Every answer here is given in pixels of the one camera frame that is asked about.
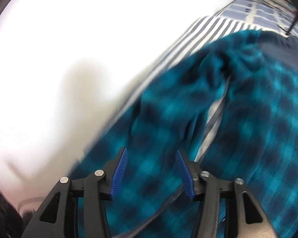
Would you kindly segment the teal plaid fleece jacket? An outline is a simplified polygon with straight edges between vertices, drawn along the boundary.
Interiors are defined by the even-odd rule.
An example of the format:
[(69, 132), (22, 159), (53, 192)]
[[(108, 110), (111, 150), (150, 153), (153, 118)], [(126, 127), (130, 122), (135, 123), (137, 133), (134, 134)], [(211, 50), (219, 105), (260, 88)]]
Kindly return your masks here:
[(298, 229), (298, 45), (273, 32), (225, 36), (156, 77), (72, 171), (129, 157), (107, 203), (113, 236), (190, 237), (197, 203), (180, 190), (183, 149), (219, 179), (244, 179), (279, 237)]

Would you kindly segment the striped blue bed sheet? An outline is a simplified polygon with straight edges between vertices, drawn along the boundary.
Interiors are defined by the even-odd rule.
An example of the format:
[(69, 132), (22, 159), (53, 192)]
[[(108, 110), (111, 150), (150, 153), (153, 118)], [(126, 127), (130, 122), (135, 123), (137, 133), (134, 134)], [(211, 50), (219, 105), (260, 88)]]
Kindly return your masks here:
[(207, 160), (298, 163), (298, 38), (225, 17), (196, 22), (92, 149), (126, 147), (135, 162), (170, 167), (198, 157), (212, 103), (227, 96)]

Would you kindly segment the black tripod stand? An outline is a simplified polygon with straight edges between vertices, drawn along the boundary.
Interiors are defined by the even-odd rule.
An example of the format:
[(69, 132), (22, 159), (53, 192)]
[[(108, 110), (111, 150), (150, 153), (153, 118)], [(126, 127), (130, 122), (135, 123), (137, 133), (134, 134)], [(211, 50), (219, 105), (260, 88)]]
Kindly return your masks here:
[(298, 10), (294, 13), (294, 18), (291, 21), (290, 26), (285, 30), (285, 34), (287, 36), (290, 35), (291, 31), (294, 29), (294, 27), (298, 24)]

